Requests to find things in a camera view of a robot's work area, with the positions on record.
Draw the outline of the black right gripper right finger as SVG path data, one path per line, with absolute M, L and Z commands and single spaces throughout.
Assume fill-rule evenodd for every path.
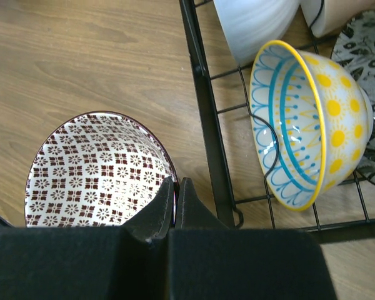
M 336 299 L 323 252 L 291 229 L 229 229 L 184 178 L 168 237 L 170 299 Z

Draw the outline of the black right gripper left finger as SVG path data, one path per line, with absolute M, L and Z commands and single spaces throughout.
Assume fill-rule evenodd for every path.
M 163 299 L 174 183 L 122 226 L 0 227 L 0 299 Z

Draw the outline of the brown patterned bowl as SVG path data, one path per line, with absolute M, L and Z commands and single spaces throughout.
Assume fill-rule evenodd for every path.
M 55 129 L 27 178 L 27 227 L 120 226 L 177 173 L 160 140 L 124 114 L 93 111 Z

